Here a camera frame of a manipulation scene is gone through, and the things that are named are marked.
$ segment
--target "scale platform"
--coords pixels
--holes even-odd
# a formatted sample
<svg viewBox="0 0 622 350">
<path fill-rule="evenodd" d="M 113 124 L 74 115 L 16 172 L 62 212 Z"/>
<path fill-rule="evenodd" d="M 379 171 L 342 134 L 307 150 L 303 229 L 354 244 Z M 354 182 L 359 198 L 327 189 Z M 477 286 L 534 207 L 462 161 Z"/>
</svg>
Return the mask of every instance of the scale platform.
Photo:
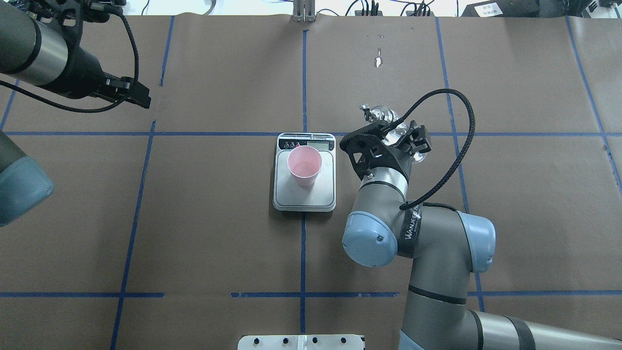
<svg viewBox="0 0 622 350">
<path fill-rule="evenodd" d="M 322 167 L 315 180 L 315 184 L 312 187 L 302 187 L 294 181 L 287 168 L 287 157 L 291 149 L 280 149 L 279 145 L 277 145 L 277 154 L 274 160 L 274 195 L 272 198 L 272 203 L 277 210 L 330 212 L 335 208 L 337 192 L 335 186 L 334 148 L 331 150 L 318 149 L 318 151 L 322 156 Z"/>
</svg>

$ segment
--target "transparent plastic object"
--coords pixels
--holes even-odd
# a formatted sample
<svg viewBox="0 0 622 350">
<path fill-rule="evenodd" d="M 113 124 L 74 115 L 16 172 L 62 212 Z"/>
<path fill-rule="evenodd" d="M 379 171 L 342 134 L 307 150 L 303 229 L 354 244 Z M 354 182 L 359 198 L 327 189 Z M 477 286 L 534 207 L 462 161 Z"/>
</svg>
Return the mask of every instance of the transparent plastic object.
<svg viewBox="0 0 622 350">
<path fill-rule="evenodd" d="M 373 123 L 376 120 L 386 120 L 388 123 L 390 123 L 392 121 L 400 119 L 400 116 L 394 110 L 390 110 L 388 107 L 382 105 L 370 108 L 369 112 L 370 116 L 369 120 L 367 121 L 368 123 Z M 396 143 L 399 138 L 402 137 L 402 135 L 406 135 L 407 131 L 408 125 L 406 125 L 406 123 L 401 123 L 397 126 L 397 128 L 391 130 L 387 134 L 387 136 L 383 140 L 383 143 L 387 146 L 390 146 Z M 415 153 L 415 155 L 412 156 L 413 162 L 419 163 L 423 161 L 426 154 L 427 153 Z"/>
</svg>

